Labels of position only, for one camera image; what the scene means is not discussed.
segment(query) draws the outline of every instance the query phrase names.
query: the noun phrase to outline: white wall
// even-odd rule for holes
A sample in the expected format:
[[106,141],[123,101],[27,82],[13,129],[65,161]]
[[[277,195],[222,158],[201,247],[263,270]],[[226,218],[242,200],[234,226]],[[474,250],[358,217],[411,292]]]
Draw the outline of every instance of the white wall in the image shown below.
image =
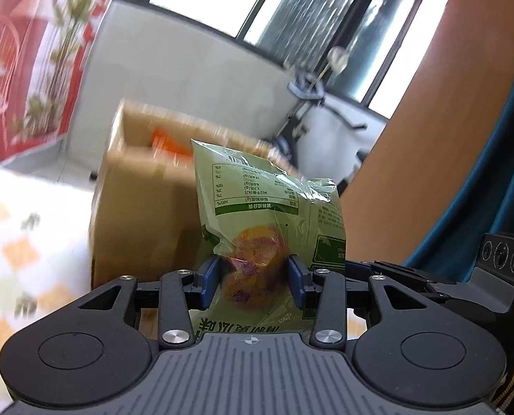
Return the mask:
[[266,137],[296,101],[286,87],[289,79],[276,65],[205,29],[115,0],[83,77],[69,154],[98,168],[123,97]]
[[310,132],[297,143],[299,168],[307,177],[329,177],[339,183],[357,163],[357,150],[371,150],[386,121],[329,95],[326,104],[340,110],[352,124],[366,123],[361,131],[348,130],[327,109],[313,109],[306,118]]

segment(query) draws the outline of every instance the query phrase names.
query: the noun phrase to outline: orange wall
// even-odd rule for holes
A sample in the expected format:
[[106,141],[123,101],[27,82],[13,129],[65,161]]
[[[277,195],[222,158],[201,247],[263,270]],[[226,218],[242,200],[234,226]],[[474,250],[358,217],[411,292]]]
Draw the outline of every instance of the orange wall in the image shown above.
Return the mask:
[[403,263],[468,177],[514,78],[514,0],[449,0],[397,111],[344,192],[346,257]]

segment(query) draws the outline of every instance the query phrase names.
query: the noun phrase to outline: plant pattern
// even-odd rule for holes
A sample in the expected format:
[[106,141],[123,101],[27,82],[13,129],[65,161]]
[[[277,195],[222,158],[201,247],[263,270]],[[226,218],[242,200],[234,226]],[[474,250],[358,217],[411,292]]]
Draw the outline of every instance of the plant pattern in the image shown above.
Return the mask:
[[15,117],[11,129],[20,140],[41,137],[56,131],[66,103],[72,61],[80,48],[79,34],[90,23],[96,0],[66,0],[56,3],[55,19],[61,41],[51,51],[50,64],[43,78],[43,92],[28,98],[24,117]]

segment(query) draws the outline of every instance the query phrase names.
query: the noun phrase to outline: window frame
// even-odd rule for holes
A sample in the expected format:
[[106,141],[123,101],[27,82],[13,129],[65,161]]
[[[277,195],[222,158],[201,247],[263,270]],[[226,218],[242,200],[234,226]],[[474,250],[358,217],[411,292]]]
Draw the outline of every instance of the window frame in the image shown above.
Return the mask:
[[[367,90],[367,93],[365,94],[363,100],[361,102],[358,102],[357,100],[344,95],[342,92],[339,92],[337,90],[334,90],[331,88],[331,86],[327,85],[328,79],[332,75],[331,70],[328,70],[324,76],[323,76],[323,82],[324,82],[324,89],[330,94],[335,96],[336,98],[339,98],[353,106],[356,106],[360,109],[365,110],[371,115],[374,115],[375,117],[380,118],[383,121],[389,121],[390,119],[388,117],[383,116],[382,114],[379,114],[375,110],[372,110],[369,108],[369,104],[374,98],[374,95],[377,93],[378,89],[380,88],[380,85],[382,84],[382,81],[384,80],[386,73],[388,73],[388,70],[391,67],[391,64],[393,63],[397,52],[399,51],[399,48],[401,48],[401,45],[403,44],[403,40],[405,39],[405,36],[408,33],[408,29],[411,27],[411,24],[413,23],[413,20],[415,19],[416,13],[418,12],[418,8],[420,7],[423,0],[415,0],[413,3],[413,7],[409,11],[409,14],[407,15],[407,18],[405,19],[405,23],[403,23],[403,26],[401,30],[399,31],[397,37],[395,38],[395,41],[393,45],[391,46],[388,54],[386,55],[386,58],[384,59],[382,65],[378,69],[378,72],[374,79],[372,80],[372,83],[370,87]],[[327,54],[328,51],[336,46],[336,45],[348,45],[351,39],[353,38],[353,35],[355,34],[357,28],[359,27],[359,24],[361,22],[361,19],[363,18],[366,10],[368,9],[368,6],[372,0],[360,0],[359,7],[355,7],[354,15],[349,15],[346,20],[346,26],[341,26],[334,38],[332,39],[332,42],[328,45],[326,48],[324,55],[322,56],[322,59],[319,62],[319,65],[317,67],[318,70],[324,70],[325,66],[327,66]]]
[[[174,18],[178,19],[178,20],[182,20],[182,21],[184,21],[186,23],[190,23],[190,24],[192,24],[192,25],[194,25],[196,27],[199,27],[199,28],[205,29],[207,31],[210,31],[213,34],[216,34],[216,35],[218,35],[218,36],[220,36],[222,38],[225,38],[226,40],[228,40],[230,42],[233,42],[234,44],[236,44],[236,45],[238,45],[238,46],[240,46],[242,48],[245,48],[245,49],[251,51],[252,53],[260,56],[263,59],[265,59],[266,61],[273,63],[275,66],[278,66],[281,69],[284,69],[283,61],[281,61],[280,59],[278,59],[278,58],[274,57],[273,55],[269,54],[267,51],[264,51],[264,49],[256,47],[255,45],[250,44],[249,42],[246,42],[244,40],[245,35],[249,31],[249,28],[251,27],[251,24],[253,23],[253,20],[255,20],[255,17],[259,13],[259,10],[262,8],[262,5],[264,4],[265,0],[257,0],[257,1],[255,1],[255,4],[253,5],[253,8],[249,11],[249,14],[247,15],[247,18],[245,19],[244,23],[242,24],[242,26],[241,26],[241,28],[238,31],[236,36],[230,36],[229,34],[223,33],[222,31],[219,31],[219,30],[217,30],[217,29],[215,29],[215,28],[213,28],[213,27],[211,27],[209,25],[206,25],[205,23],[202,23],[202,22],[199,22],[198,20],[194,20],[194,19],[191,19],[189,17],[186,17],[185,15],[182,15],[181,13],[177,13],[177,12],[171,11],[169,9],[162,8],[161,6],[154,5],[154,4],[150,3],[150,0],[118,0],[118,1],[124,1],[124,2],[131,3],[131,4],[134,4],[134,5],[137,5],[137,6],[142,6],[142,7],[146,8],[146,9],[150,9],[150,10],[153,10],[153,11],[156,11],[156,12],[160,12],[160,13],[169,15],[171,17],[174,17]],[[359,0],[355,0],[353,2],[353,4],[352,4],[352,7],[357,5],[358,2],[359,2]],[[348,17],[350,17],[350,15],[352,13],[351,9],[352,8],[349,8],[349,11],[348,11],[347,15],[344,17],[344,20],[342,21],[340,27],[343,26],[345,20]]]
[[[174,17],[178,20],[182,20],[183,22],[189,23],[193,26],[196,26],[198,28],[202,28],[206,31],[209,31],[217,36],[220,36],[239,47],[242,47],[250,52],[252,52],[255,55],[260,56],[261,58],[265,59],[266,61],[274,64],[277,67],[280,67],[283,69],[283,62],[274,57],[273,55],[270,55],[267,51],[264,51],[264,49],[261,49],[259,47],[256,47],[253,44],[250,44],[249,42],[246,42],[244,40],[245,35],[249,31],[249,28],[251,27],[251,24],[255,20],[255,17],[259,13],[260,9],[262,8],[262,5],[266,0],[256,0],[255,4],[253,5],[252,9],[249,11],[249,14],[247,15],[247,18],[245,19],[244,23],[240,27],[240,30],[238,31],[236,36],[230,36],[229,34],[223,33],[222,31],[219,31],[209,25],[206,25],[205,23],[199,22],[198,20],[191,19],[189,17],[186,17],[180,13],[171,11],[169,9],[162,8],[161,6],[154,5],[150,3],[150,0],[118,0],[118,1],[124,1],[127,3],[131,3],[137,6],[142,6],[146,9],[150,9],[156,12],[160,12],[166,15],[169,15],[171,17]],[[366,13],[366,10],[368,9],[368,6],[370,5],[372,0],[355,0],[353,4],[350,6],[349,11],[347,11],[347,14],[344,16],[344,19],[342,20],[341,24],[339,25],[338,29],[334,33],[334,36],[332,37],[332,40],[328,44],[327,48],[325,49],[321,59],[318,62],[318,66],[316,67],[313,72],[320,73],[320,71],[324,70],[325,66],[327,65],[327,55],[328,51],[336,46],[336,45],[348,45],[350,40],[352,39],[353,35],[355,34],[355,31],[357,30],[361,19],[363,18],[364,14]],[[378,91],[383,79],[386,76],[386,73],[388,73],[388,70],[393,63],[393,60],[395,59],[395,56],[397,52],[399,51],[399,48],[401,47],[403,40],[405,36],[407,35],[408,29],[411,26],[411,23],[413,22],[415,15],[418,11],[418,8],[420,7],[420,4],[422,3],[422,0],[415,0],[413,3],[413,7],[411,8],[411,11],[407,15],[407,18],[405,20],[405,23],[403,24],[403,27],[399,31],[397,38],[395,39],[393,45],[391,46],[388,55],[386,56],[385,60],[383,61],[380,69],[378,70],[378,73],[374,77],[374,80],[372,81],[372,84],[370,85],[369,89],[367,90],[366,95],[364,96],[363,100],[361,102],[358,102],[354,100],[353,98],[350,98],[349,96],[344,95],[342,92],[336,91],[332,89],[330,86],[325,84],[325,90],[335,96],[336,98],[341,99],[342,101],[345,101],[352,106],[358,107],[359,109],[364,110],[368,114],[379,118],[382,121],[388,121],[389,118],[379,114],[378,112],[375,112],[374,110],[369,108],[369,104],[374,98],[374,95]],[[331,76],[331,71],[328,70],[324,76],[323,76],[323,82],[327,83],[328,78]]]

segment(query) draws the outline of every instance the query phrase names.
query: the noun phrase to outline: silver screw head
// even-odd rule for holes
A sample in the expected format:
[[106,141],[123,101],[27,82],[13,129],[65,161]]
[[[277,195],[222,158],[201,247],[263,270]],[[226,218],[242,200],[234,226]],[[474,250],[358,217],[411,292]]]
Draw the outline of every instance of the silver screw head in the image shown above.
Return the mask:
[[320,343],[336,343],[340,341],[343,336],[340,332],[334,331],[333,329],[323,329],[314,334],[314,338]]
[[189,340],[189,334],[182,329],[170,329],[163,334],[163,341],[166,343],[184,343]]

